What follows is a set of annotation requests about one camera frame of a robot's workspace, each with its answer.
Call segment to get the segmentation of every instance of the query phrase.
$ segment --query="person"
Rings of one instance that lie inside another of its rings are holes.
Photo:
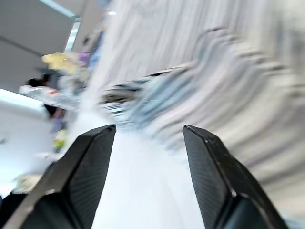
[[[51,74],[43,74],[41,76],[41,79],[37,78],[32,78],[27,81],[27,85],[32,86],[32,87],[41,87],[41,86],[50,86],[50,79],[51,79]],[[47,109],[50,118],[56,118],[57,116],[61,115],[62,110],[60,108],[57,108],[55,106],[50,106],[47,104],[44,104],[44,107]]]

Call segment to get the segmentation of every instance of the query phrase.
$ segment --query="gray fabric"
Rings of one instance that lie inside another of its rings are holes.
[[[173,151],[184,147],[182,125],[208,129],[280,210],[305,217],[300,205],[305,200],[304,39],[284,1],[116,0],[113,8],[114,29],[105,37],[110,64],[101,91],[183,62],[197,63],[171,82],[180,89],[185,83],[191,93],[179,97],[164,87],[136,104],[128,101],[124,120]],[[206,35],[216,27],[227,34]],[[171,74],[156,77],[155,84]]]

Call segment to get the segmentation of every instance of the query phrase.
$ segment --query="white wall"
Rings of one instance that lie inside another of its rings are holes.
[[[42,103],[0,89],[0,187],[21,174],[42,174],[50,164],[39,153],[52,151],[52,122]]]

